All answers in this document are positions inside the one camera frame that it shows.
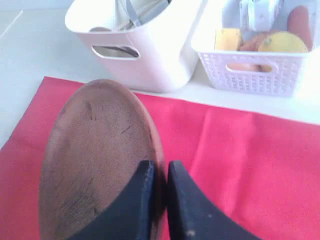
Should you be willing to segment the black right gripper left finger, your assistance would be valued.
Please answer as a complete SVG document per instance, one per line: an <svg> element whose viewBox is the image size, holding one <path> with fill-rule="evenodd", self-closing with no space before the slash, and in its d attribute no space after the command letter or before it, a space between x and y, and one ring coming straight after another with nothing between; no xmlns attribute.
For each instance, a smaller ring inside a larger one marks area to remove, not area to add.
<svg viewBox="0 0 320 240"><path fill-rule="evenodd" d="M154 216L156 166L139 163L118 197L70 240L149 240Z"/></svg>

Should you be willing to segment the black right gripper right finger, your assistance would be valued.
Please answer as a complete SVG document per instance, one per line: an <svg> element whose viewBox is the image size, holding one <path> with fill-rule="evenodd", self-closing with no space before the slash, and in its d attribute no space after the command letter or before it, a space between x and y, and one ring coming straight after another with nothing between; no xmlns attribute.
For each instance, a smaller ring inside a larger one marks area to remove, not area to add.
<svg viewBox="0 0 320 240"><path fill-rule="evenodd" d="M168 165L167 215L172 240L257 240L200 190L181 161Z"/></svg>

